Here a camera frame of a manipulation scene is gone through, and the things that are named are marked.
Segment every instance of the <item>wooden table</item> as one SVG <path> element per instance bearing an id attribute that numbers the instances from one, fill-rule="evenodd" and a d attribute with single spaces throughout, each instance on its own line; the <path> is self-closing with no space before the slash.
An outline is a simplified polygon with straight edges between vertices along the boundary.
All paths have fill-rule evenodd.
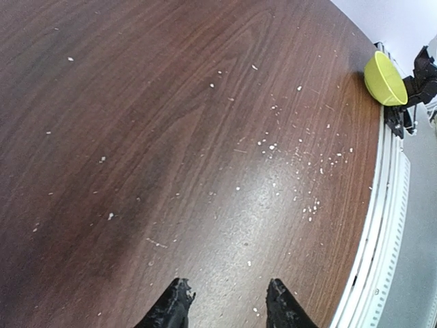
<path id="1" fill-rule="evenodd" d="M 265 327 L 272 277 L 328 327 L 379 122 L 375 49 L 330 1 L 0 12 L 5 327 L 130 327 L 176 276 L 192 327 Z"/>

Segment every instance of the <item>white wall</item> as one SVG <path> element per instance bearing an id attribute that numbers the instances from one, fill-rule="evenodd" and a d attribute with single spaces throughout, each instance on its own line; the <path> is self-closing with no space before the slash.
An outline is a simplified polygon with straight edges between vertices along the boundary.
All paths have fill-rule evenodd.
<path id="1" fill-rule="evenodd" d="M 373 42 L 381 41 L 411 74 L 422 46 L 437 34 L 437 0 L 331 0 Z"/>

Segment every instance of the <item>black object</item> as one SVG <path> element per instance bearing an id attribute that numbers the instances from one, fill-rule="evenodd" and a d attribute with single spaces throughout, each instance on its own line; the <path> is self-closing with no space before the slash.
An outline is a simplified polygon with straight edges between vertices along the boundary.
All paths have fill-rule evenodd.
<path id="1" fill-rule="evenodd" d="M 384 121 L 392 132 L 404 138 L 404 128 L 414 134 L 416 130 L 416 110 L 419 103 L 427 104 L 437 95 L 437 66 L 434 58 L 429 56 L 427 46 L 424 46 L 414 60 L 413 75 L 403 81 L 407 89 L 408 102 L 403 106 L 384 108 Z M 411 120 L 408 108 L 414 108 L 414 118 Z"/>
<path id="2" fill-rule="evenodd" d="M 134 328 L 188 328 L 188 311 L 196 294 L 187 279 L 176 278 Z"/>
<path id="3" fill-rule="evenodd" d="M 188 328 L 190 290 L 187 279 L 174 279 L 134 328 Z M 270 281 L 266 303 L 267 328 L 317 328 L 279 279 Z"/>
<path id="4" fill-rule="evenodd" d="M 267 328 L 317 328 L 281 280 L 267 290 Z"/>

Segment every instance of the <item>floor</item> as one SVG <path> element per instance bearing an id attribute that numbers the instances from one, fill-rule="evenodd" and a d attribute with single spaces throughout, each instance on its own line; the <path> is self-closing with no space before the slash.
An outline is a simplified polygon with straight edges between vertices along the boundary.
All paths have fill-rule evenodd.
<path id="1" fill-rule="evenodd" d="M 379 126 L 330 1 L 0 12 L 0 324 L 133 326 L 179 276 L 193 327 L 265 327 L 272 277 L 329 325 Z"/>
<path id="2" fill-rule="evenodd" d="M 437 137 L 425 109 L 418 133 L 406 137 L 411 162 L 410 195 L 404 237 L 379 328 L 426 328 L 437 295 Z"/>

